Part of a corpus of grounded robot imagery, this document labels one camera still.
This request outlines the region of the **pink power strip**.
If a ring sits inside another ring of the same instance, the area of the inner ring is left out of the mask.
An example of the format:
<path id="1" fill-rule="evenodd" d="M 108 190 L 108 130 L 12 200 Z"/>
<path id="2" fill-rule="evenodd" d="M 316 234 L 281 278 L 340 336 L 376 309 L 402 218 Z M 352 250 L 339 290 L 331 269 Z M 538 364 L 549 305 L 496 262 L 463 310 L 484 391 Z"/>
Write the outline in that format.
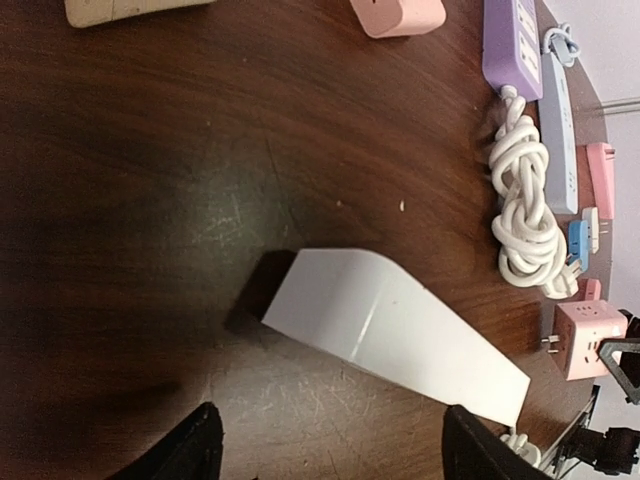
<path id="1" fill-rule="evenodd" d="M 615 149 L 608 143 L 591 143 L 586 146 L 586 154 L 599 216 L 604 220 L 613 220 L 615 218 Z"/>

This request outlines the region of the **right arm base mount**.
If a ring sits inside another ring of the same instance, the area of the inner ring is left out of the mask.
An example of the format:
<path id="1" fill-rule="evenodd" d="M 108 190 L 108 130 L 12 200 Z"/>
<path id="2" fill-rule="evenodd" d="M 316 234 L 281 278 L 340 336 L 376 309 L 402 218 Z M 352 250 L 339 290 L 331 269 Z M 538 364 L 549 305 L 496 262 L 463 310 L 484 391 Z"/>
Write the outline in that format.
<path id="1" fill-rule="evenodd" d="M 639 431 L 591 428 L 601 387 L 592 387 L 586 406 L 543 454 L 539 469 L 552 479 L 569 479 L 578 466 L 613 479 L 630 476 L 639 468 Z"/>

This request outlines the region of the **white cube plug adapter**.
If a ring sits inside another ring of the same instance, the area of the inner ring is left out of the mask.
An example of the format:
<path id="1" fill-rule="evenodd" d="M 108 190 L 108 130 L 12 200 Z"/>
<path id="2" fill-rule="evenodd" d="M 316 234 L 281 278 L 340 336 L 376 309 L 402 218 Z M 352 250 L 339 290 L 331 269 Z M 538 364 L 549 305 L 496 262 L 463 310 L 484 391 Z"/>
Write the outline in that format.
<path id="1" fill-rule="evenodd" d="M 589 252 L 591 254 L 597 254 L 600 249 L 600 221 L 599 209 L 594 207 L 587 207 L 582 210 L 582 220 L 587 225 L 587 241 Z"/>

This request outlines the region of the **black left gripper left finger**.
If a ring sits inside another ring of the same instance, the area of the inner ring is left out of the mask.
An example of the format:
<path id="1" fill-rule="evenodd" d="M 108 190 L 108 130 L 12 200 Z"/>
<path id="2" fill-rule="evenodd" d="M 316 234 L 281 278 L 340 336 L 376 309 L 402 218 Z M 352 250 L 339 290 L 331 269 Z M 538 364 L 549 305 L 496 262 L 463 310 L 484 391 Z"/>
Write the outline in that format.
<path id="1" fill-rule="evenodd" d="M 219 479 L 222 454 L 219 410 L 204 402 L 110 479 Z"/>

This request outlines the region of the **purple power strip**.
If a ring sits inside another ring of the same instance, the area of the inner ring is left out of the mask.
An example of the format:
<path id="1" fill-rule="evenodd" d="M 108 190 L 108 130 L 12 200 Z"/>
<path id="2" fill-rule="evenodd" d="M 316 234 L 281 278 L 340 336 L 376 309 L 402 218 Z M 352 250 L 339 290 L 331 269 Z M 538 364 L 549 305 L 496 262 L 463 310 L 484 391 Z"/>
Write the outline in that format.
<path id="1" fill-rule="evenodd" d="M 539 31 L 533 0 L 485 0 L 482 71 L 499 93 L 515 87 L 527 102 L 543 96 Z"/>

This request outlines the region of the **pink small plug adapter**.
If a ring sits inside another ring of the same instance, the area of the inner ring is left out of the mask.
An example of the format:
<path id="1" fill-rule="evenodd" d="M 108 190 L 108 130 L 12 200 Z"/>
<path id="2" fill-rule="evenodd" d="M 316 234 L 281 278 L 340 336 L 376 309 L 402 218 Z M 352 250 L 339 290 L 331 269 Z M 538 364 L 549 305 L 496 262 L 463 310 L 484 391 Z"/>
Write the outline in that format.
<path id="1" fill-rule="evenodd" d="M 350 4 L 364 32 L 374 39 L 427 34 L 447 17 L 441 0 L 351 0 Z"/>

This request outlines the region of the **beige patterned cube plug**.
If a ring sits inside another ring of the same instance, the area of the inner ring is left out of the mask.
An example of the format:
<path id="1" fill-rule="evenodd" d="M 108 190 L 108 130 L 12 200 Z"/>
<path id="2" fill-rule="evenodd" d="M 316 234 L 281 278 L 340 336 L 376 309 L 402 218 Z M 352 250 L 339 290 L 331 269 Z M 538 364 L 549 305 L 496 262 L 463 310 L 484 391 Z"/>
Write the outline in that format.
<path id="1" fill-rule="evenodd" d="M 212 0 L 65 0 L 69 24 L 87 28 L 139 15 L 211 4 Z"/>

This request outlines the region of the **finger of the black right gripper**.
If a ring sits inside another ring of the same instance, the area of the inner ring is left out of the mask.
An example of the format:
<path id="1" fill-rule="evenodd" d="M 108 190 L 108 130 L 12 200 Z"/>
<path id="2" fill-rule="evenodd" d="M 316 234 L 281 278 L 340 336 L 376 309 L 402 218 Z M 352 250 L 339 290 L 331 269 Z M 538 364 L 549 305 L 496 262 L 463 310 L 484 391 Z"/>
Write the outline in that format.
<path id="1" fill-rule="evenodd" d="M 626 402 L 639 405 L 639 318 L 628 320 L 624 338 L 606 338 L 598 348 L 599 359 L 626 395 Z"/>

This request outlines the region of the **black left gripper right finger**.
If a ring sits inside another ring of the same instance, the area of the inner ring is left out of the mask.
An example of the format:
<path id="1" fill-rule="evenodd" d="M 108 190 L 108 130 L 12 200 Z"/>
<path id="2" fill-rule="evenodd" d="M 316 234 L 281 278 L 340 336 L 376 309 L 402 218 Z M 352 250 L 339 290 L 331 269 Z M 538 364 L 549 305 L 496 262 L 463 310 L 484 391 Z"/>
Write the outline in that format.
<path id="1" fill-rule="evenodd" d="M 444 415 L 442 463 L 446 480 L 538 478 L 536 468 L 461 405 L 448 407 Z"/>

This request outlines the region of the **blue cube plug adapter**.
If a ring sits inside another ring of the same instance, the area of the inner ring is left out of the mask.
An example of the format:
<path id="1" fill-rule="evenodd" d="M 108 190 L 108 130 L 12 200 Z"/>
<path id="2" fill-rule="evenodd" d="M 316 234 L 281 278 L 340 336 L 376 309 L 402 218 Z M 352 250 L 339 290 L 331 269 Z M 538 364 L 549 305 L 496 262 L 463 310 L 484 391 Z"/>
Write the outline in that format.
<path id="1" fill-rule="evenodd" d="M 589 268 L 589 227 L 586 220 L 573 220 L 568 227 L 568 262 L 580 263 L 582 272 Z"/>

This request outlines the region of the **pink cube plug adapter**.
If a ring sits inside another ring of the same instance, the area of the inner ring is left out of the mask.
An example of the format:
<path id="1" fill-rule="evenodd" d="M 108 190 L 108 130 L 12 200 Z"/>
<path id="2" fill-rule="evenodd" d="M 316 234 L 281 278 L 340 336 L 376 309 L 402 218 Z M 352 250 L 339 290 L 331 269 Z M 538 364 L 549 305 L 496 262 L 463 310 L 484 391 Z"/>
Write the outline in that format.
<path id="1" fill-rule="evenodd" d="M 597 301 L 601 299 L 602 285 L 598 279 L 589 278 L 584 284 L 584 300 Z"/>

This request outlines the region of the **light blue power strip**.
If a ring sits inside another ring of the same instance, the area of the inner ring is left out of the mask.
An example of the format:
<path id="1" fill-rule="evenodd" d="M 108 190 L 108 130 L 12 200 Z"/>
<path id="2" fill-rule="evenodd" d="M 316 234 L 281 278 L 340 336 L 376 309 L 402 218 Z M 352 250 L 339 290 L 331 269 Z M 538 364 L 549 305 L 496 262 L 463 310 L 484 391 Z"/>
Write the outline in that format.
<path id="1" fill-rule="evenodd" d="M 538 101 L 541 141 L 549 152 L 545 197 L 554 214 L 578 211 L 578 172 L 572 108 L 564 66 L 552 52 L 542 61 L 543 97 Z"/>

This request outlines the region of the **white power strip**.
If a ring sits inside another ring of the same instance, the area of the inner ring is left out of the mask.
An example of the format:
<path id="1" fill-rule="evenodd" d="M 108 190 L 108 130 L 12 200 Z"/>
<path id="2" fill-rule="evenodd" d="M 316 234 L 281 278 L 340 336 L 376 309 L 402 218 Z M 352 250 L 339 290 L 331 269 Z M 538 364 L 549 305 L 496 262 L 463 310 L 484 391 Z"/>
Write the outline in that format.
<path id="1" fill-rule="evenodd" d="M 281 334 L 446 405 L 513 427 L 529 377 L 387 257 L 303 249 L 263 318 Z"/>

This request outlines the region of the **light pink cube plug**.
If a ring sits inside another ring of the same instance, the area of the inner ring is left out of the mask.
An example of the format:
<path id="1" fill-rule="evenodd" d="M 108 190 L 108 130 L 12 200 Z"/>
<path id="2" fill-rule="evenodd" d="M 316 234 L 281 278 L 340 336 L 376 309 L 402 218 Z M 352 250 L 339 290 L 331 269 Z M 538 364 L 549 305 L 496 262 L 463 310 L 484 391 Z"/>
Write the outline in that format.
<path id="1" fill-rule="evenodd" d="M 542 342 L 565 380 L 593 379 L 609 374 L 600 344 L 624 339 L 627 327 L 627 317 L 605 300 L 562 302 L 555 305 L 552 332 Z"/>

